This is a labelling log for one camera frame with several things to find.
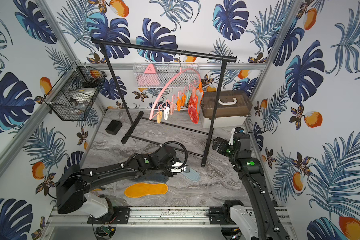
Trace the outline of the white shoe insole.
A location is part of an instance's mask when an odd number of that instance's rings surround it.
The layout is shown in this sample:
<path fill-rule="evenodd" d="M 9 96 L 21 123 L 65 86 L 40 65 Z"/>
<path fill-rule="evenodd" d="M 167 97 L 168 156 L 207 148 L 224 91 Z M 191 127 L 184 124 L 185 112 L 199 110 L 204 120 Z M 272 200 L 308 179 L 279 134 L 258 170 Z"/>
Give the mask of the white shoe insole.
<path fill-rule="evenodd" d="M 181 174 L 192 182 L 198 182 L 201 178 L 200 174 L 191 167 L 188 167 L 187 170 Z"/>

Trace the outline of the orange shoe insole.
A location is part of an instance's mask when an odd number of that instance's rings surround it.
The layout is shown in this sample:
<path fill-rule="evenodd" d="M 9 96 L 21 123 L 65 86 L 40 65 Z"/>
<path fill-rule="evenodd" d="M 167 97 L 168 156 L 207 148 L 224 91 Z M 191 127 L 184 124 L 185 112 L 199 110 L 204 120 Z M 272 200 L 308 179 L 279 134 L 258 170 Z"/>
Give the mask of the orange shoe insole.
<path fill-rule="evenodd" d="M 126 188 L 125 196 L 128 198 L 142 198 L 152 195 L 165 195 L 168 192 L 166 184 L 137 183 Z"/>

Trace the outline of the pink clip hanger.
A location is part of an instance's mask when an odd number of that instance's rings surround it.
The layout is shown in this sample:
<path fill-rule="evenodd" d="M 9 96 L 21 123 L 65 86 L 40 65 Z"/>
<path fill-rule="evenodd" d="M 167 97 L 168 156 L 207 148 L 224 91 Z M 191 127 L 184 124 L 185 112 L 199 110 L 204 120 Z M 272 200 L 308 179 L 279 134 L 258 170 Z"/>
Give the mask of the pink clip hanger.
<path fill-rule="evenodd" d="M 197 63 L 197 62 L 177 62 L 177 63 Z M 157 97 L 152 102 L 149 120 L 155 120 L 158 124 L 164 120 L 168 120 L 175 112 L 182 110 L 188 111 L 188 102 L 191 94 L 197 94 L 199 96 L 199 114 L 201 108 L 201 100 L 204 96 L 203 84 L 201 79 L 196 83 L 180 89 L 180 88 L 159 88 Z"/>

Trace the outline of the dark grey shoe insole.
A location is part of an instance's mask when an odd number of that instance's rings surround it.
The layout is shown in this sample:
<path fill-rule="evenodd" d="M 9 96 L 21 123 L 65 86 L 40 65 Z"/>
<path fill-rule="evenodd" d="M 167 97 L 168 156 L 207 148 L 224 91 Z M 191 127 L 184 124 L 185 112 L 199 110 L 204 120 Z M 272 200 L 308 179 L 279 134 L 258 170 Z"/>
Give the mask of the dark grey shoe insole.
<path fill-rule="evenodd" d="M 155 173 L 155 174 L 147 176 L 147 180 L 151 181 L 151 182 L 155 182 L 155 183 L 163 183 L 163 184 L 165 184 L 166 182 L 168 182 L 169 177 L 164 176 L 164 175 L 162 175 L 160 173 Z"/>

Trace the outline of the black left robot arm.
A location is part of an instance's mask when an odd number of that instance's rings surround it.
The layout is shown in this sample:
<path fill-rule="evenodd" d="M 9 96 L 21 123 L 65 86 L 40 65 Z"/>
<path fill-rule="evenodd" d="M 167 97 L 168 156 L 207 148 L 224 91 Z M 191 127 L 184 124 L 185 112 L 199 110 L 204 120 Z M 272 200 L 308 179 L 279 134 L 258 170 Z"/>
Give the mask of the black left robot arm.
<path fill-rule="evenodd" d="M 124 162 L 98 168 L 68 167 L 56 182 L 57 210 L 60 215 L 81 211 L 101 219 L 114 212 L 109 200 L 91 192 L 122 180 L 138 179 L 154 173 L 167 177 L 184 172 L 189 152 L 176 141 L 168 141 L 148 154 L 132 154 Z"/>

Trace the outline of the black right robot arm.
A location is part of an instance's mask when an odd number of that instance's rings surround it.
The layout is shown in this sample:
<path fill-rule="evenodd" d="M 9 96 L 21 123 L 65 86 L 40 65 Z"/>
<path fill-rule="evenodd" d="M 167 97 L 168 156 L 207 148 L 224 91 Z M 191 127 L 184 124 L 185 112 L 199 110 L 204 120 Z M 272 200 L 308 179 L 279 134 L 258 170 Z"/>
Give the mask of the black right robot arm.
<path fill-rule="evenodd" d="M 269 194 L 263 167 L 252 157 L 250 135 L 234 133 L 228 141 L 217 137 L 212 149 L 229 158 L 249 195 L 252 212 L 248 213 L 239 200 L 227 200 L 222 207 L 209 208 L 210 224 L 236 225 L 238 231 L 230 231 L 231 240 L 290 239 Z"/>

